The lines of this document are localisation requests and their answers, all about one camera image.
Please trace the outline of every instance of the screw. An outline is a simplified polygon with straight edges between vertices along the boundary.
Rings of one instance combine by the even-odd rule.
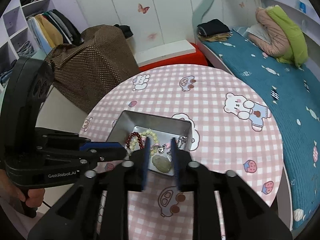
[[[189,162],[188,165],[189,165],[190,168],[197,168],[197,167],[200,166],[200,163],[192,161],[192,162]]]
[[[84,173],[84,175],[87,177],[87,178],[94,178],[96,176],[96,172],[95,171],[86,171]]]
[[[134,165],[134,163],[132,161],[123,161],[122,162],[122,166],[127,167],[127,168],[132,167],[133,165]]]
[[[228,170],[227,171],[227,176],[228,177],[235,177],[235,176],[237,176],[237,174],[233,170]]]

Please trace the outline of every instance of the teal bedsheet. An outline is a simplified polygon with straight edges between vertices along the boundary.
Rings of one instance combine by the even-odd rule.
[[[270,108],[282,135],[284,165],[292,192],[293,229],[320,203],[320,82],[302,66],[277,62],[234,32],[226,42],[203,42]]]

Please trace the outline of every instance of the red bead bracelet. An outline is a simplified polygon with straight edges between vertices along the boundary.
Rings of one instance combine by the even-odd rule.
[[[135,136],[136,136],[137,139],[138,139],[138,143],[139,143],[140,149],[143,149],[144,147],[143,147],[143,144],[142,144],[142,139],[141,139],[141,136],[140,136],[140,134],[139,134],[138,132],[133,132],[133,133],[131,133],[131,134],[129,135],[129,137],[128,137],[127,140],[125,141],[127,148],[130,148],[131,139],[132,139],[132,137],[135,137]]]

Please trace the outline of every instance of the round table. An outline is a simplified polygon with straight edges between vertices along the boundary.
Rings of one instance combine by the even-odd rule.
[[[105,141],[123,110],[190,120],[194,160],[212,171],[236,171],[272,204],[283,167],[281,134],[263,100],[236,77],[199,65],[145,71],[122,82],[95,106],[81,136]],[[100,171],[114,165],[101,164]],[[130,192],[128,205],[130,239],[192,239],[193,194],[179,193],[173,177],[149,171],[144,192]]]

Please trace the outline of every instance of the butterfly sticker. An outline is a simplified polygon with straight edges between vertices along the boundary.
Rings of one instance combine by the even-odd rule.
[[[156,39],[157,35],[158,35],[158,33],[152,33],[152,34],[150,34],[150,35],[148,36],[148,39],[151,40],[151,41],[153,41],[153,40]]]
[[[147,11],[149,10],[149,8],[150,8],[149,6],[143,8],[143,6],[141,5],[141,3],[138,4],[138,12],[142,12],[143,14],[146,14]]]

